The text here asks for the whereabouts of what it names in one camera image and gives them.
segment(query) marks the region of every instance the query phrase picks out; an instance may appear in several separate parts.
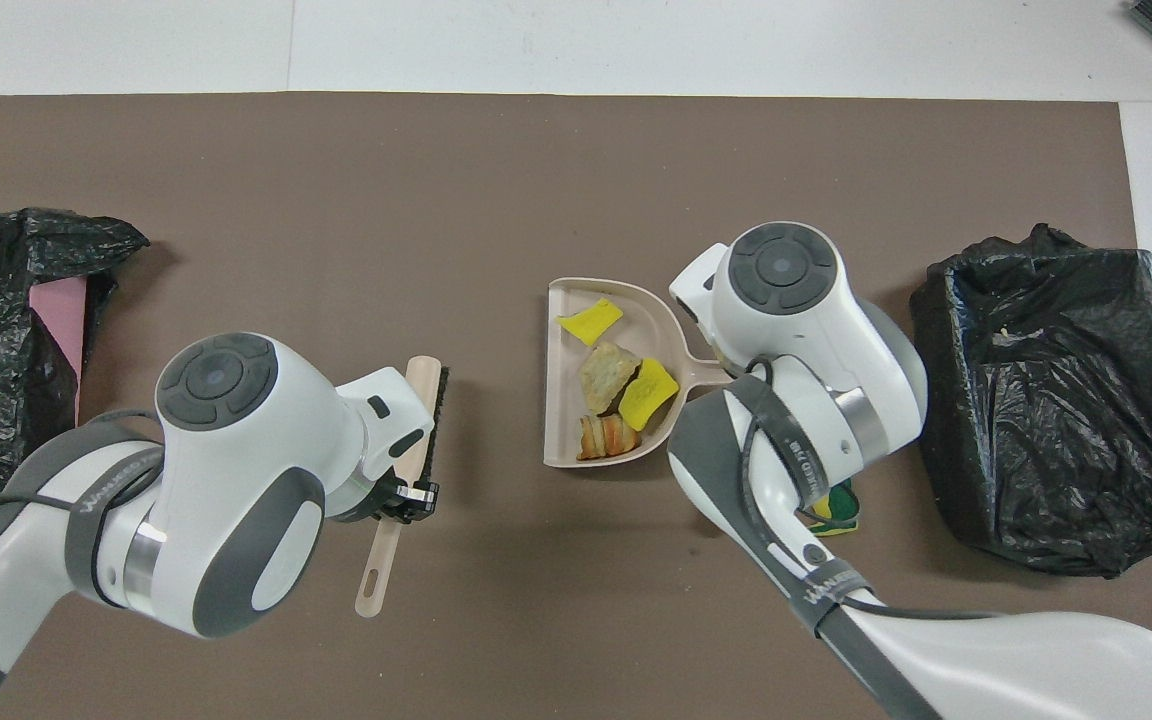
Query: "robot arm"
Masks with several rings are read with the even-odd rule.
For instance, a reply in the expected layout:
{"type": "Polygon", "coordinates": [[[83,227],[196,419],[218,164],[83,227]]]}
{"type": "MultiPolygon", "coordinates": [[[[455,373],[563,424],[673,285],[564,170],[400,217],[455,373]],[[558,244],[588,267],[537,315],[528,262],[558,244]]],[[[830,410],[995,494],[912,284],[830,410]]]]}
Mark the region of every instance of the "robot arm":
{"type": "Polygon", "coordinates": [[[1152,715],[1149,630],[1074,612],[895,611],[796,518],[912,441],[925,414],[918,356],[847,290],[832,242],[801,223],[759,225],[702,255],[670,291],[736,376],[682,410],[668,447],[680,486],[888,714],[1152,715]]]}
{"type": "Polygon", "coordinates": [[[325,518],[433,511],[394,460],[433,430],[397,370],[334,388],[291,348],[207,338],[156,388],[162,444],[114,420],[46,442],[0,506],[0,683],[77,591],[198,637],[236,632],[291,592],[325,518]]]}

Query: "gray joint cap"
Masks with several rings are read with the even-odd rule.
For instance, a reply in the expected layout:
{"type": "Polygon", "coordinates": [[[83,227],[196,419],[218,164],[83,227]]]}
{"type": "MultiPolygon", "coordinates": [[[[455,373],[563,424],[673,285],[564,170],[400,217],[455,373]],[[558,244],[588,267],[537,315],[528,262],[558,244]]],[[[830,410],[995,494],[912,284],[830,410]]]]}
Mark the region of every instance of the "gray joint cap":
{"type": "Polygon", "coordinates": [[[251,333],[219,334],[174,357],[162,371],[157,401],[175,427],[223,429],[260,407],[276,379],[274,343],[251,333]]]}
{"type": "Polygon", "coordinates": [[[838,278],[829,242],[798,223],[763,223],[732,243],[727,275],[760,313],[796,314],[828,295],[838,278]]]}

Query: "black garbage bag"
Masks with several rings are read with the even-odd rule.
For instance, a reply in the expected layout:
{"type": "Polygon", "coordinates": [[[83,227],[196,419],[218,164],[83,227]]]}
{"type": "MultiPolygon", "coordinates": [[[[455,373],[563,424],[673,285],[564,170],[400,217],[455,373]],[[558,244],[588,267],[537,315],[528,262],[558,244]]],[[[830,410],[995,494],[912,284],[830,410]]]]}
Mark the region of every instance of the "black garbage bag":
{"type": "Polygon", "coordinates": [[[29,288],[86,275],[91,340],[116,287],[111,271],[146,245],[113,218],[40,209],[0,214],[0,488],[29,452],[74,425],[76,374],[29,309],[29,288]]]}
{"type": "Polygon", "coordinates": [[[1152,256],[1039,223],[932,265],[910,309],[954,536],[1061,575],[1152,555],[1152,256]]]}

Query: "brown mat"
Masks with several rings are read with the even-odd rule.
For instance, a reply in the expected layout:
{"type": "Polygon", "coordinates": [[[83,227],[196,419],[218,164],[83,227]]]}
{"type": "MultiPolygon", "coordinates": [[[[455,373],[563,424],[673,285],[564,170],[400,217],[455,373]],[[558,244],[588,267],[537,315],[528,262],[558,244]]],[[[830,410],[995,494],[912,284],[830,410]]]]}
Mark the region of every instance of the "brown mat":
{"type": "MultiPolygon", "coordinates": [[[[0,719],[881,717],[662,452],[541,465],[545,285],[606,276],[664,296],[710,243],[797,219],[908,329],[924,266],[990,234],[1048,222],[1134,244],[1105,104],[0,97],[0,210],[26,205],[122,218],[156,243],[122,274],[84,416],[150,404],[179,348],[236,329],[334,382],[431,354],[452,384],[444,501],[403,532],[379,619],[353,614],[374,525],[332,525],[293,597],[233,638],[60,602],[0,719]]],[[[960,546],[912,450],[856,488],[861,531],[829,546],[887,602],[1152,628],[1152,559],[1060,579],[960,546]]]]}

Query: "pink object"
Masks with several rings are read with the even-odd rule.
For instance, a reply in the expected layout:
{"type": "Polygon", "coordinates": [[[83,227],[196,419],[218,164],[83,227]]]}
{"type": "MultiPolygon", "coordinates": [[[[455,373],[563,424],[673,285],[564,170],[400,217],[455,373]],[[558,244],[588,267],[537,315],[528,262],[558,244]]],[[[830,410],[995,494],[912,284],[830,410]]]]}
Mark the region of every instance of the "pink object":
{"type": "MultiPolygon", "coordinates": [[[[46,325],[47,332],[60,344],[65,359],[78,378],[83,379],[83,316],[88,310],[88,279],[66,278],[63,281],[36,285],[29,288],[29,306],[46,325]]],[[[78,420],[78,397],[74,397],[74,420],[78,420]]]]}

